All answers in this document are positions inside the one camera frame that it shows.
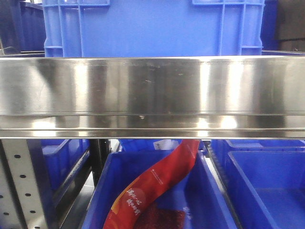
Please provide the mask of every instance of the blue storage bin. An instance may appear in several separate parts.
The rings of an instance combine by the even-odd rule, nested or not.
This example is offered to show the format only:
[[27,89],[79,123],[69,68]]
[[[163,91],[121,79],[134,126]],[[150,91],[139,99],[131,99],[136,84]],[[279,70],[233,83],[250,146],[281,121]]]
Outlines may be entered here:
[[304,152],[230,152],[228,192],[245,229],[305,227]]
[[41,4],[21,2],[21,18],[24,42],[22,51],[43,51],[46,40],[46,30]]
[[47,57],[260,55],[264,0],[44,0]]
[[25,0],[8,1],[10,4],[11,16],[14,21],[14,27],[15,27],[17,40],[19,41],[18,48],[20,48],[20,49],[24,46],[24,35],[23,35],[22,18],[21,18],[21,10],[20,10],[20,2],[22,2],[22,1],[25,1]]
[[51,188],[57,190],[75,163],[88,149],[88,140],[46,139],[41,140]]
[[[142,151],[142,150],[160,150],[175,149],[182,140],[181,139],[119,139],[124,151]],[[174,148],[164,148],[166,146],[174,146]]]
[[220,166],[226,170],[230,151],[305,151],[303,140],[212,140],[211,147]]
[[[142,172],[169,153],[170,150],[110,154],[82,229],[101,229],[118,195]],[[156,202],[159,208],[186,211],[185,229],[236,229],[201,152],[190,174]]]
[[278,50],[278,40],[275,39],[277,4],[277,0],[265,0],[261,32],[264,50]]

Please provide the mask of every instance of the red snack bag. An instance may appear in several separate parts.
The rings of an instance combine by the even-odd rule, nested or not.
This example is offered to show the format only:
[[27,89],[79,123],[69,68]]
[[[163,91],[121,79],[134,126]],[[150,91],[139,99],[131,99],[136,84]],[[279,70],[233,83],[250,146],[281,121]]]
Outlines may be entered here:
[[185,212],[157,208],[153,202],[138,218],[133,229],[183,229]]
[[159,196],[192,170],[199,140],[183,140],[171,154],[139,175],[115,200],[103,229],[132,229]]

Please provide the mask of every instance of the metal shelf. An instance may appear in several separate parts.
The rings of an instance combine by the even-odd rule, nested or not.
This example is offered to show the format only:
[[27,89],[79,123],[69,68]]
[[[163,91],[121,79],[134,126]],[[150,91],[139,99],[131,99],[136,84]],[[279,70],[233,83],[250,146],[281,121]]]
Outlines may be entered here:
[[305,57],[1,58],[0,138],[305,137]]

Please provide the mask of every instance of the white label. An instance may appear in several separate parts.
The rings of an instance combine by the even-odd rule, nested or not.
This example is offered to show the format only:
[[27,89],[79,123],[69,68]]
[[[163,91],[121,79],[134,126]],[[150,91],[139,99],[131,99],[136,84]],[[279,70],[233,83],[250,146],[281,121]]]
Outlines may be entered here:
[[178,145],[178,141],[171,139],[163,139],[153,143],[155,150],[171,150],[175,149]]

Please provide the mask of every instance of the red plastic package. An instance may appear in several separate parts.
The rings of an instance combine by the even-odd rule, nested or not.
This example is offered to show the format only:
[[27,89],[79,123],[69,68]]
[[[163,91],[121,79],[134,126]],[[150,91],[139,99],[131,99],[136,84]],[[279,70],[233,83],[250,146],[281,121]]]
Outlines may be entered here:
[[183,140],[171,154],[139,175],[115,200],[103,229],[132,229],[139,216],[192,170],[199,140]]

